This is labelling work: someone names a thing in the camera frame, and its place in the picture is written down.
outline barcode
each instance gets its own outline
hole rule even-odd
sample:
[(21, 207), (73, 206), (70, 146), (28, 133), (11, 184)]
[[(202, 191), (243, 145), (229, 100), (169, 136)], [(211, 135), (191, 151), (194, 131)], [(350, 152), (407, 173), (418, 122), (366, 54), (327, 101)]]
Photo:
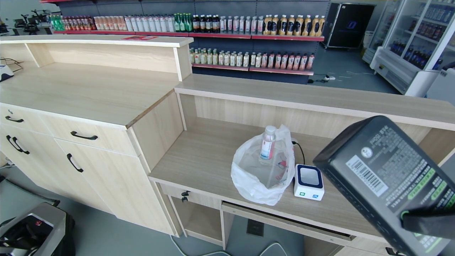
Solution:
[(376, 196), (381, 196), (389, 188), (357, 155), (346, 162), (346, 165)]

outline green label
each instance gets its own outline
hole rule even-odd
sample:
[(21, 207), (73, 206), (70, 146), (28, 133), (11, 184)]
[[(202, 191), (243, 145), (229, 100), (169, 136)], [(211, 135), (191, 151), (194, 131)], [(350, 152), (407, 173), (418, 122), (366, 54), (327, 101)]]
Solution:
[(452, 198), (449, 200), (449, 202), (445, 205), (446, 209), (449, 209), (455, 204), (455, 195), (452, 196)]
[(422, 180), (417, 184), (417, 186), (409, 193), (408, 199), (412, 200), (425, 185), (430, 181), (431, 177), (435, 174), (435, 169), (431, 168), (427, 174), (422, 178)]
[(441, 242), (442, 238), (438, 238), (436, 239), (436, 241), (427, 249), (426, 253), (429, 253), (436, 245), (439, 244), (439, 242)]
[(431, 195), (431, 200), (436, 200), (442, 193), (442, 191), (444, 191), (445, 187), (447, 187), (447, 182), (442, 181), (441, 184), (439, 184), (439, 187), (436, 189), (436, 191)]

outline bottle cap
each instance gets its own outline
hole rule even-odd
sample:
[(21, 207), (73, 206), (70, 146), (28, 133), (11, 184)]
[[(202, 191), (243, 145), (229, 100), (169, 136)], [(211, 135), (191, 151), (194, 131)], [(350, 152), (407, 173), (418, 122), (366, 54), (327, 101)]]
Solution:
[(267, 135), (274, 135), (276, 131), (277, 131), (277, 128), (273, 125), (268, 125), (265, 127), (265, 133)]

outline red sign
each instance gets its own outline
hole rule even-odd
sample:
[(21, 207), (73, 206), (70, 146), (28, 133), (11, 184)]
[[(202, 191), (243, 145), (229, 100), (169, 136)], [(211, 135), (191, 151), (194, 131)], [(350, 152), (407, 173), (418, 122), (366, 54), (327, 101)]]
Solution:
[(122, 40), (148, 41), (153, 38), (157, 38), (157, 36), (130, 36), (130, 37), (122, 38)]

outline white plastic bag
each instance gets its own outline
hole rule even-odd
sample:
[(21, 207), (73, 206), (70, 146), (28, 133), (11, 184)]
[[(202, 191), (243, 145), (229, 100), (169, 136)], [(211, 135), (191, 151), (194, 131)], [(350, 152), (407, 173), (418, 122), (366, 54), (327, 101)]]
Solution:
[(245, 142), (235, 152), (231, 178), (245, 199), (267, 205), (276, 205), (295, 173), (291, 132), (281, 125), (276, 131), (273, 158), (267, 164), (259, 162), (262, 136)]

